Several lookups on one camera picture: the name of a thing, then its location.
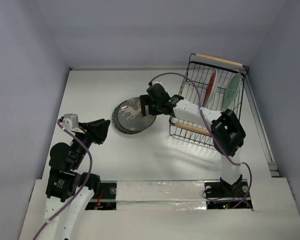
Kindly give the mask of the grey deer snowflake plate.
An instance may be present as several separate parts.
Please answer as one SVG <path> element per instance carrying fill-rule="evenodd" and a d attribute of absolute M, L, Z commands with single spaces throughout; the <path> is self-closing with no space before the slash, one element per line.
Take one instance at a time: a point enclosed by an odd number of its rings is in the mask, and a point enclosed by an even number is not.
<path fill-rule="evenodd" d="M 146 116 L 142 117 L 141 103 L 138 96 L 129 98 L 119 105 L 118 121 L 127 130 L 143 132 L 156 120 L 156 116 L 149 115 L 148 107 L 146 107 Z"/>

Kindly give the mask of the teal blue plate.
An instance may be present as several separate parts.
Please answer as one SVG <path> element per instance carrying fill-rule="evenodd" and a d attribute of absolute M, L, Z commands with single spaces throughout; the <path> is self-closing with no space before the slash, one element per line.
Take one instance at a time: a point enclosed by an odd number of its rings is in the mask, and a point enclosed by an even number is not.
<path fill-rule="evenodd" d="M 125 128 L 123 128 L 123 127 L 120 125 L 119 120 L 118 120 L 119 107 L 120 107 L 120 106 L 117 105 L 117 106 L 115 107 L 115 109 L 113 110 L 113 112 L 112 112 L 112 116 L 111 116 L 111 118 L 112 118 L 112 124 L 113 124 L 113 126 L 114 126 L 119 132 L 128 135 L 129 132 L 128 132 Z"/>

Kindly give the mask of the blue white floral plate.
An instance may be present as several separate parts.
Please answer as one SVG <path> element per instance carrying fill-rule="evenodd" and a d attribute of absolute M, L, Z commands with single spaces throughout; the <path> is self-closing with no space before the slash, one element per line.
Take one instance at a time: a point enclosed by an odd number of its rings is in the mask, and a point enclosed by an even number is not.
<path fill-rule="evenodd" d="M 120 105 L 118 104 L 115 109 L 112 112 L 111 115 L 111 122 L 113 124 L 113 126 L 115 127 L 116 130 L 118 130 L 119 132 L 121 132 L 122 134 L 126 134 L 126 135 L 134 135 L 134 134 L 138 134 L 140 133 L 139 131 L 132 131 L 132 130 L 128 130 L 125 129 L 124 127 L 122 127 L 118 121 L 118 112 L 120 110 Z"/>

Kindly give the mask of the red teal flower plate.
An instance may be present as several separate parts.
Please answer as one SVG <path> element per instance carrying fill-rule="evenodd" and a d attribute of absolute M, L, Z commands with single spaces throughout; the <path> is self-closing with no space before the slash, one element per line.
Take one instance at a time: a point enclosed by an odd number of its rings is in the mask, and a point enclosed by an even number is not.
<path fill-rule="evenodd" d="M 205 92 L 203 105 L 202 105 L 204 108 L 208 108 L 208 106 L 212 103 L 212 101 L 214 99 L 215 91 L 217 88 L 217 80 L 216 79 L 217 79 L 217 70 L 214 70 L 210 77 L 208 87 Z"/>

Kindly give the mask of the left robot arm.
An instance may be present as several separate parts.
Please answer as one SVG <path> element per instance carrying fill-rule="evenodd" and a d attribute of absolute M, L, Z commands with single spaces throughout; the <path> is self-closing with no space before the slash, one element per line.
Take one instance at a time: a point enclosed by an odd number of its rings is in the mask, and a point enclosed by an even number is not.
<path fill-rule="evenodd" d="M 59 142 L 49 152 L 44 224 L 40 240 L 71 240 L 88 202 L 101 191 L 100 176 L 92 173 L 89 148 L 106 140 L 110 120 L 79 122 L 76 114 L 65 114 L 57 126 L 68 134 L 70 144 Z"/>

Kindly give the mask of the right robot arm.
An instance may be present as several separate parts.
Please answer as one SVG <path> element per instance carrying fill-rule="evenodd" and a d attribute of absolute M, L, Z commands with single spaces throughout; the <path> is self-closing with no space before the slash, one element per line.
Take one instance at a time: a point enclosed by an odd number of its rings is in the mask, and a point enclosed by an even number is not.
<path fill-rule="evenodd" d="M 211 110 L 194 104 L 180 95 L 169 96 L 160 83 L 151 85 L 147 94 L 140 95 L 141 115 L 167 115 L 204 127 L 213 140 L 214 148 L 221 156 L 220 190 L 225 196 L 233 196 L 239 189 L 241 173 L 241 147 L 246 133 L 236 114 L 226 109 Z"/>

